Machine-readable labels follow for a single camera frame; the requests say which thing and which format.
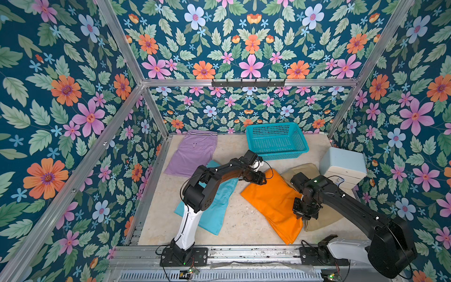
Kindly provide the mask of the orange pants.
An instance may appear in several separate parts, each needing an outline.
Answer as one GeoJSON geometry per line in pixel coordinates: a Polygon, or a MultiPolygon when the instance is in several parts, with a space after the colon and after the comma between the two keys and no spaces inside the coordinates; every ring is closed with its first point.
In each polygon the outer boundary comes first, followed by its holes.
{"type": "Polygon", "coordinates": [[[265,172],[267,183],[249,184],[241,196],[256,208],[269,222],[285,244],[293,244],[303,229],[292,208],[294,200],[301,198],[298,193],[275,170],[265,172]]]}

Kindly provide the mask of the purple pants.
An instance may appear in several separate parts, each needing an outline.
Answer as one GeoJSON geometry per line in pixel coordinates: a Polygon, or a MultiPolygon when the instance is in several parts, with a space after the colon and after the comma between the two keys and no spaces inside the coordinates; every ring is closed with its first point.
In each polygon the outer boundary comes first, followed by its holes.
{"type": "Polygon", "coordinates": [[[165,174],[191,177],[199,166],[205,166],[212,160],[217,141],[215,132],[189,130],[172,156],[165,174]]]}

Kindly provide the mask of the teal pants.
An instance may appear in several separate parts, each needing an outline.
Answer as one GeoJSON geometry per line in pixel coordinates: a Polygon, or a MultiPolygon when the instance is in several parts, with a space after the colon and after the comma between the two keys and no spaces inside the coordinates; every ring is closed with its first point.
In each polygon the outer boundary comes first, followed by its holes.
{"type": "MultiPolygon", "coordinates": [[[[194,165],[183,169],[180,171],[179,175],[185,177],[193,176],[198,166],[199,165],[194,165]]],[[[215,161],[210,161],[208,164],[206,164],[207,168],[216,168],[218,166],[220,166],[220,164],[215,161]]],[[[226,210],[229,206],[230,197],[234,193],[237,185],[238,178],[230,179],[220,184],[213,203],[206,211],[203,212],[201,216],[198,224],[199,227],[215,236],[219,235],[220,230],[223,227],[223,222],[226,210]]],[[[184,203],[180,202],[175,210],[175,214],[183,216],[183,213],[184,203]]]]}

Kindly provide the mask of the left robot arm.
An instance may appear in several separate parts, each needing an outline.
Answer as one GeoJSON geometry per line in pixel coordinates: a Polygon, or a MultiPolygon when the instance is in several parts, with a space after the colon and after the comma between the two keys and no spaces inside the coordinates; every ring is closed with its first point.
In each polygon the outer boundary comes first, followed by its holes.
{"type": "Polygon", "coordinates": [[[264,164],[261,156],[248,150],[240,158],[233,158],[229,163],[215,168],[199,166],[181,191],[184,212],[179,231],[169,246],[179,260],[191,256],[195,244],[195,234],[204,211],[214,202],[222,183],[231,179],[264,185],[267,183],[265,173],[260,171],[264,164]]]}

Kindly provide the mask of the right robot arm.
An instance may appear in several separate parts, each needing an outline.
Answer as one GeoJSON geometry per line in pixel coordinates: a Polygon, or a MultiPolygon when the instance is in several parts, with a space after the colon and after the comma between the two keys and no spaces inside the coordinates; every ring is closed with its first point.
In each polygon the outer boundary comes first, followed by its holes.
{"type": "Polygon", "coordinates": [[[387,278],[399,276],[418,257],[413,230],[404,219],[398,216],[392,219],[372,210],[323,175],[309,179],[297,173],[290,182],[301,194],[293,204],[298,218],[317,220],[323,207],[328,206],[352,222],[369,240],[367,245],[358,245],[333,238],[327,242],[332,257],[370,264],[387,278]]]}

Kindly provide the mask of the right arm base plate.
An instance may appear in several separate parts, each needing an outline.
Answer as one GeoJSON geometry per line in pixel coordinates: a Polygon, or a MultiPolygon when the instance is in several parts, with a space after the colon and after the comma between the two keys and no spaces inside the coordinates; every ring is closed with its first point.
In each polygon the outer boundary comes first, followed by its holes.
{"type": "Polygon", "coordinates": [[[299,257],[303,265],[312,266],[349,266],[350,261],[346,259],[336,259],[331,255],[320,257],[316,247],[301,246],[299,248],[299,257]]]}

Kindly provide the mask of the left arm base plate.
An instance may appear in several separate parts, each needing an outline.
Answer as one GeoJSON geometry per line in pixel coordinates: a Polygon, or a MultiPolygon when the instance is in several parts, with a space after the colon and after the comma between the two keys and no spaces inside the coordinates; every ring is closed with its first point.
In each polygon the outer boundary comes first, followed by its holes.
{"type": "Polygon", "coordinates": [[[161,267],[202,267],[207,265],[209,249],[206,247],[194,247],[188,251],[182,251],[172,247],[163,249],[159,265],[161,267]]]}

